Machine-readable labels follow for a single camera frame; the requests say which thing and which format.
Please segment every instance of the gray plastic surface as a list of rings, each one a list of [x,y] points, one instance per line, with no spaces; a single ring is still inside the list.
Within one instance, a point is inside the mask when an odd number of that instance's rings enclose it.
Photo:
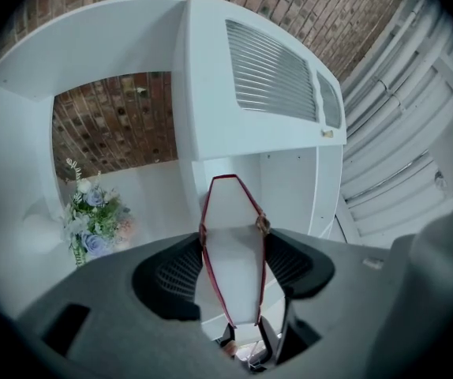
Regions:
[[[267,379],[311,374],[313,379],[368,377],[406,360],[408,351],[424,347],[438,332],[432,322],[425,324],[427,317],[414,297],[427,292],[427,306],[434,308],[439,324],[453,313],[451,231],[453,214],[425,228],[415,240],[414,236],[397,239],[391,251],[281,231],[327,254],[335,275],[313,298],[292,301],[298,318],[322,338],[265,372]],[[112,378],[246,376],[202,333],[199,321],[165,321],[145,308],[131,289],[131,275],[142,260],[186,237],[153,242],[80,268],[23,314],[22,330],[55,369],[67,369],[68,377],[80,377],[74,373],[78,370]],[[383,268],[372,268],[372,263],[364,263],[367,258],[384,260]],[[57,358],[36,337],[70,303],[92,311],[67,359]],[[414,339],[411,328],[417,325],[421,328],[415,333],[423,333],[424,339],[416,348],[404,350],[407,341]],[[394,338],[398,351],[393,355]]]

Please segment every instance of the green leaves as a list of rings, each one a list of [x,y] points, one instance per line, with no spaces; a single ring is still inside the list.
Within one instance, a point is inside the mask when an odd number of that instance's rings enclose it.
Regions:
[[[76,266],[80,267],[80,266],[86,264],[86,250],[80,244],[79,238],[76,239],[76,245],[71,244],[70,248],[72,249],[72,252],[74,254],[74,259],[76,261]]]

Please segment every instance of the white shelf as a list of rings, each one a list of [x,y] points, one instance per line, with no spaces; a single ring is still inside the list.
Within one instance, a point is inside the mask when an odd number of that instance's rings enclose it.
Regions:
[[[317,173],[313,218],[309,235],[322,237],[335,217],[343,169],[343,147],[316,148]]]
[[[0,61],[0,86],[35,101],[107,77],[172,69],[185,0],[107,0],[66,13]]]
[[[261,207],[273,227],[307,235],[316,185],[316,148],[260,155]]]

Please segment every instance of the metal pipe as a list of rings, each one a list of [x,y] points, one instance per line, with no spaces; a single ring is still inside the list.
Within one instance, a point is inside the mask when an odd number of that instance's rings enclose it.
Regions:
[[[433,14],[435,13],[435,6],[421,18],[416,30],[409,40],[403,45],[402,50],[397,56],[393,64],[388,68],[386,73],[377,81],[377,83],[370,89],[370,91],[361,99],[361,101],[352,109],[346,117],[347,126],[351,126],[357,119],[359,119],[365,111],[374,103],[374,101],[384,93],[386,87],[389,87],[393,80],[398,76],[400,71],[404,68],[410,60],[417,47],[421,45],[423,39],[427,36],[432,27]]]
[[[440,23],[437,25],[442,31],[436,38],[436,42],[430,47],[430,49],[424,54],[423,59],[412,72],[411,75],[402,83],[397,89],[394,95],[372,116],[369,120],[354,133],[347,141],[347,145],[344,147],[344,152],[348,152],[360,141],[365,139],[377,126],[379,126],[393,110],[399,108],[402,105],[404,99],[414,90],[421,79],[433,66],[435,61],[439,58],[440,53],[444,49],[451,32],[453,30],[453,23],[449,17],[443,13],[440,18]]]
[[[387,184],[388,182],[390,182],[393,178],[396,178],[397,176],[399,176],[401,173],[403,173],[405,170],[407,170],[409,167],[413,166],[416,162],[418,162],[419,160],[421,160],[423,157],[425,157],[427,154],[428,154],[429,150],[426,149],[422,154],[420,154],[418,157],[416,157],[415,159],[411,160],[408,164],[406,164],[404,167],[402,167],[400,170],[396,171],[395,173],[393,173],[392,175],[390,175],[389,177],[386,177],[384,180],[382,181],[379,181],[376,185],[374,186],[371,186],[367,189],[364,189],[363,191],[361,191],[360,193],[356,193],[355,195],[349,197],[349,198],[345,198],[344,201],[346,201],[347,203],[347,206],[349,208],[351,208],[352,206],[355,206],[355,205],[358,205],[358,203],[355,203],[354,200],[356,199],[358,201],[358,199],[360,197],[363,197],[364,195],[366,195],[367,193],[373,191],[373,190],[376,190],[378,188],[380,188],[381,186]]]
[[[379,69],[379,66],[381,65],[381,63],[383,63],[384,59],[386,59],[386,57],[391,53],[391,51],[393,51],[393,48],[396,46],[397,43],[399,43],[403,34],[412,24],[414,18],[416,18],[417,14],[420,12],[421,7],[424,4],[425,0],[417,1],[416,5],[414,6],[410,14],[407,16],[407,19],[405,19],[405,21],[403,22],[402,27],[395,34],[395,36],[387,45],[387,47],[384,49],[383,53],[381,53],[380,57],[374,62],[372,66],[370,66],[369,71],[363,76],[363,78],[358,83],[356,83],[353,90],[351,90],[351,92],[344,99],[344,107],[351,103],[351,100],[354,98],[354,96],[357,95],[357,93],[361,90],[365,83],[373,76],[377,69]]]

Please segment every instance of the white pipe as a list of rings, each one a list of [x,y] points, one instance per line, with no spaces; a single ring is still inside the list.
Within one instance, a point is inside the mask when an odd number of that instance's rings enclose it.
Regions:
[[[418,0],[417,1],[417,3],[414,6],[413,10],[407,16],[407,19],[403,22],[402,27],[399,29],[399,31],[396,33],[396,35],[393,37],[393,39],[390,41],[390,43],[387,45],[387,47],[384,49],[383,53],[374,62],[374,64],[372,66],[370,66],[369,71],[363,76],[363,78],[358,83],[356,83],[356,85],[354,86],[353,90],[351,90],[351,92],[344,99],[344,107],[346,107],[347,105],[350,104],[350,102],[354,98],[354,96],[357,95],[357,93],[365,85],[365,83],[368,80],[370,80],[372,75],[377,71],[377,69],[379,69],[379,66],[384,61],[384,59],[386,59],[386,57],[391,53],[391,51],[393,51],[393,48],[400,41],[400,39],[402,38],[402,36],[405,33],[405,31],[409,28],[409,26],[414,21],[414,18],[416,18],[417,14],[420,12],[421,7],[423,6],[423,4],[425,4],[425,0]]]
[[[370,108],[374,101],[385,91],[384,86],[390,86],[395,77],[404,68],[404,66],[416,51],[417,47],[421,45],[421,42],[423,42],[423,39],[425,39],[425,37],[429,33],[433,23],[434,12],[435,6],[421,18],[421,21],[414,31],[414,34],[403,45],[402,50],[400,51],[393,64],[388,68],[387,72],[382,76],[382,78],[377,81],[377,83],[370,89],[366,96],[363,97],[363,99],[361,99],[361,101],[347,115],[347,126],[351,126],[365,113],[365,111]]]
[[[396,110],[400,103],[409,96],[421,79],[427,74],[435,61],[439,58],[440,53],[444,49],[453,30],[452,21],[450,21],[449,17],[445,14],[440,18],[440,28],[443,28],[443,31],[439,34],[437,41],[432,45],[429,51],[425,53],[417,68],[397,89],[395,92],[396,97],[391,96],[390,99],[356,131],[356,133],[351,135],[347,141],[347,145],[344,147],[345,153],[365,139],[392,113],[393,110]]]

